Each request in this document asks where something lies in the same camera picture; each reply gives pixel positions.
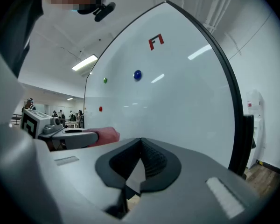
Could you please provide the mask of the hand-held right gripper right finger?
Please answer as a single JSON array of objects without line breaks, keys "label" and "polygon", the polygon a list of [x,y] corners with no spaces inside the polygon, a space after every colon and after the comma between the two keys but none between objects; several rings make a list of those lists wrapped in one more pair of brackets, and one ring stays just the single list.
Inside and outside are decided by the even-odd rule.
[{"label": "hand-held right gripper right finger", "polygon": [[264,209],[267,199],[239,175],[202,153],[165,142],[142,139],[149,149],[167,158],[166,167],[154,177],[165,189],[142,192],[128,213],[131,224],[249,224]]}]

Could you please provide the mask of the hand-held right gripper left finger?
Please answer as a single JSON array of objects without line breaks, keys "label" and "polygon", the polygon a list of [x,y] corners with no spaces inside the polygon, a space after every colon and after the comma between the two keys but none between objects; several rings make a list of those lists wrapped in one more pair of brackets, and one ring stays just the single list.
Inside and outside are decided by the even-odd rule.
[{"label": "hand-held right gripper left finger", "polygon": [[63,224],[141,224],[138,207],[129,210],[129,193],[139,192],[141,140],[52,153],[62,176],[58,190]]}]

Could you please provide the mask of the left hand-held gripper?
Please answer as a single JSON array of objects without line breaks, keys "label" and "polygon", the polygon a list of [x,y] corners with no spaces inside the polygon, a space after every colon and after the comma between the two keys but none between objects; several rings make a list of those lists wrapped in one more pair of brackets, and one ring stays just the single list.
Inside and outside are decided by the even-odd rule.
[{"label": "left hand-held gripper", "polygon": [[59,118],[38,110],[24,109],[21,128],[34,139],[45,141],[49,149],[79,149],[96,143],[98,135],[89,129],[63,128]]}]

